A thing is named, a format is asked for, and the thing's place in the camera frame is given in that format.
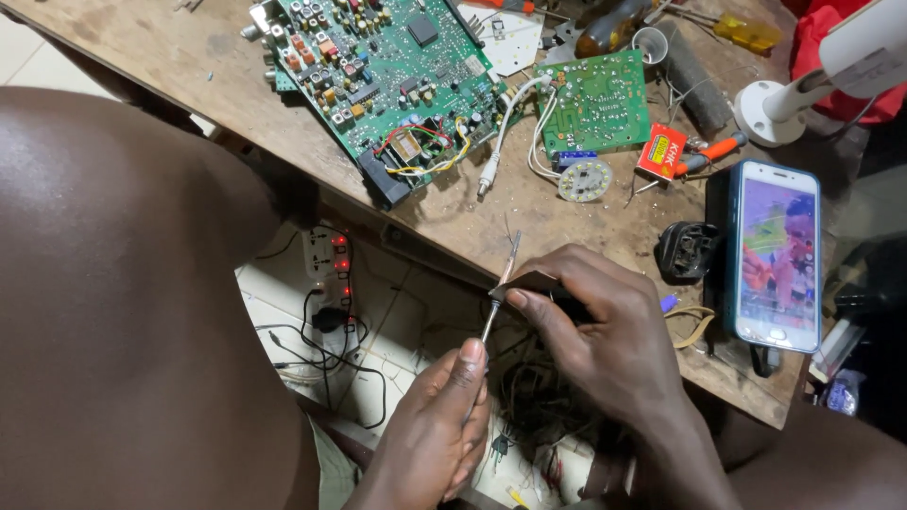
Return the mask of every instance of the white connector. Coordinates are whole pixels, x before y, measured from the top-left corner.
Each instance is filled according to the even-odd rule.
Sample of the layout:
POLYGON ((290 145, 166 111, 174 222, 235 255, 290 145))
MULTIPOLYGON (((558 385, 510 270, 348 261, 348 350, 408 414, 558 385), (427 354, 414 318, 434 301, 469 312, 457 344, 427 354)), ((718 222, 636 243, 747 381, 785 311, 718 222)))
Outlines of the white connector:
POLYGON ((511 114, 513 113, 513 108, 520 102, 520 98, 523 97, 529 89, 531 89, 536 84, 541 83, 542 87, 547 87, 551 84, 551 76, 548 74, 543 74, 538 78, 532 78, 530 81, 526 82, 520 90, 513 96, 513 99, 510 101, 510 104, 507 105, 507 111, 504 112, 504 118, 501 120, 501 131, 498 134, 498 142, 495 145, 494 151, 488 162, 485 164, 485 167, 482 168, 482 174, 479 176, 479 191, 476 192, 476 195, 479 197, 485 196, 485 193, 488 192, 488 189, 491 188, 494 184, 494 176, 498 173, 498 161, 501 159, 501 146, 504 142, 504 133, 507 131, 507 122, 510 121, 511 114))

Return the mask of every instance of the tiled floor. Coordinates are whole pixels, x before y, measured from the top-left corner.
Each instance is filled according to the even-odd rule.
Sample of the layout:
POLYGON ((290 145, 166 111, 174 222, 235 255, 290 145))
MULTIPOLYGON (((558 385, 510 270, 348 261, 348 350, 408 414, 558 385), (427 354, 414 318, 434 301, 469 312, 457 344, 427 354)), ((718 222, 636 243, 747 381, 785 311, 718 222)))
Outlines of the tiled floor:
MULTIPOLYGON (((1 15, 0 84, 68 90, 112 99, 100 85, 66 60, 41 36, 1 15)), ((201 118, 195 120, 205 133, 214 129, 201 118)), ((285 226, 263 253, 283 248, 292 235, 293 230, 285 226)), ((289 370, 290 377, 302 378, 304 382, 288 384, 323 404, 328 403, 329 393, 332 408, 361 424, 374 424, 381 419, 382 394, 386 394, 385 421, 373 429, 380 435, 416 374, 448 349, 458 347, 467 336, 476 335, 482 321, 479 300, 446 280, 369 245, 354 242, 354 247, 351 278, 355 313, 367 324, 369 334, 352 360, 362 363, 363 367, 380 371, 386 388, 382 388, 382 380, 377 374, 355 372, 349 367, 340 367, 330 375, 327 387, 320 371, 292 368, 289 370)), ((314 281, 305 272, 302 254, 303 243, 297 238, 281 255, 256 260, 237 270, 239 287, 254 324, 289 324, 298 328, 303 325, 303 317, 311 317, 311 313, 318 308, 317 300, 313 299, 307 313, 303 310, 305 296, 314 281)), ((314 349, 303 345, 291 329, 279 327, 259 332, 262 345, 272 361, 291 361, 294 356, 278 348, 270 340, 269 332, 299 354, 319 359, 314 349)), ((501 329, 490 342, 492 354, 522 335, 517 329, 501 329)), ((333 337, 325 335, 321 341, 338 352, 343 349, 342 338, 342 334, 333 337)), ((495 419, 498 433, 501 427, 500 419, 495 419)), ((563 492, 575 495, 576 488, 585 483, 591 456, 584 446, 561 448, 566 449, 578 452, 561 453, 565 464, 571 466, 564 469, 569 490, 565 486, 563 492)), ((473 485, 488 496, 512 506, 514 502, 506 490, 512 486, 532 508, 559 505, 539 503, 533 489, 531 462, 517 448, 512 448, 511 453, 497 465, 489 464, 492 463, 487 460, 483 463, 481 475, 473 481, 473 485)))

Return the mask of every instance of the fingernail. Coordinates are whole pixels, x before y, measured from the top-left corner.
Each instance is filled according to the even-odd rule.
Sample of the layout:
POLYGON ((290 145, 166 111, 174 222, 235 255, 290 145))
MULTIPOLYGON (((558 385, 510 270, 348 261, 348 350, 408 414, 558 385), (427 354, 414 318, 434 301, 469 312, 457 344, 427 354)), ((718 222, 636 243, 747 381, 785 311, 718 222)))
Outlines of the fingernail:
POLYGON ((512 304, 517 309, 522 309, 526 306, 526 295, 517 289, 510 289, 507 291, 507 302, 512 304))
POLYGON ((482 342, 470 338, 460 348, 460 359, 467 363, 478 363, 484 356, 482 342))

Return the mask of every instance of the wooden table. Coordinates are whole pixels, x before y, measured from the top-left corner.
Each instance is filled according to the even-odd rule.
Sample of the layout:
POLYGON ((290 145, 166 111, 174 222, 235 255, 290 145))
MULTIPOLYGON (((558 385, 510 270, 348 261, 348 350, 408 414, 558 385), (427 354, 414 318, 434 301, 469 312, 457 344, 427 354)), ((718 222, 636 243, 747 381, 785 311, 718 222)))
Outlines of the wooden table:
MULTIPOLYGON (((262 79, 265 65, 260 44, 239 36, 239 29, 251 23, 248 2, 206 0, 194 13, 174 12, 173 2, 167 1, 0 0, 0 4, 133 81, 296 164, 350 200, 370 205, 358 171, 318 120, 306 108, 282 104, 262 79)), ((773 23, 784 34, 793 32, 794 17, 774 0, 717 0, 705 10, 717 13, 727 7, 773 23)), ((577 15, 581 5, 565 2, 562 10, 577 15)), ((752 68, 733 70, 740 66, 754 65, 761 78, 787 81, 789 41, 766 59, 717 40, 690 22, 678 20, 678 25, 710 74, 726 72, 715 83, 728 97, 733 98, 756 76, 752 68)), ((649 97, 667 96, 664 84, 650 83, 647 90, 649 97)), ((661 103, 652 104, 649 115, 663 123, 668 118, 661 103)), ((703 181, 647 191, 624 209, 638 157, 631 150, 601 156, 610 163, 616 181, 600 202, 562 201, 549 182, 526 167, 536 120, 529 115, 508 132, 497 181, 484 201, 477 202, 475 192, 488 152, 414 193, 388 214, 391 221, 480 270, 496 273, 510 250, 506 218, 511 230, 523 231, 523 260, 576 242, 658 280, 662 294, 676 292, 685 304, 698 302, 701 287, 671 288, 660 281, 651 252, 670 223, 703 217, 703 181)), ((682 112, 671 125, 695 132, 682 112)), ((722 134, 731 131, 733 125, 722 134)), ((747 146, 722 163, 742 157, 767 158, 756 147, 747 146)), ((673 335, 685 337, 692 324, 672 322, 671 329, 673 335)), ((748 349, 739 341, 716 344, 713 356, 697 348, 678 351, 686 379, 777 428, 785 422, 803 365, 803 357, 794 353, 785 352, 782 360, 782 368, 763 379, 753 373, 748 349)))

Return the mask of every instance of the yellow wire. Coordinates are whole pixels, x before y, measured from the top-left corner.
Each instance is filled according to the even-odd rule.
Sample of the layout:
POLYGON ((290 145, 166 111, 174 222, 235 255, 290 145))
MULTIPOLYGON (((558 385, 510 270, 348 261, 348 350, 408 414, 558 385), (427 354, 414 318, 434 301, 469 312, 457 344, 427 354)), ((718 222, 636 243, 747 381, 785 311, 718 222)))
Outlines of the yellow wire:
POLYGON ((387 173, 399 173, 399 172, 424 172, 424 173, 429 173, 429 172, 442 172, 442 171, 445 171, 445 170, 450 170, 450 168, 451 168, 452 166, 454 166, 454 163, 460 161, 460 160, 464 157, 464 155, 466 155, 466 152, 469 151, 469 146, 471 145, 471 142, 470 142, 469 137, 464 136, 463 133, 460 131, 460 121, 465 121, 465 120, 466 120, 466 117, 457 117, 457 118, 453 121, 453 125, 456 126, 456 132, 457 132, 457 134, 460 135, 460 138, 462 138, 462 139, 464 139, 464 140, 466 141, 466 144, 465 144, 465 145, 463 146, 463 148, 460 150, 460 153, 457 154, 456 157, 454 157, 453 159, 451 159, 449 162, 447 162, 447 164, 446 164, 444 167, 442 167, 442 168, 436 168, 436 169, 432 169, 432 170, 428 170, 428 171, 426 171, 425 169, 419 168, 419 167, 417 167, 417 166, 405 166, 405 167, 403 167, 403 168, 387 168, 387 167, 385 167, 385 168, 387 169, 387 173))

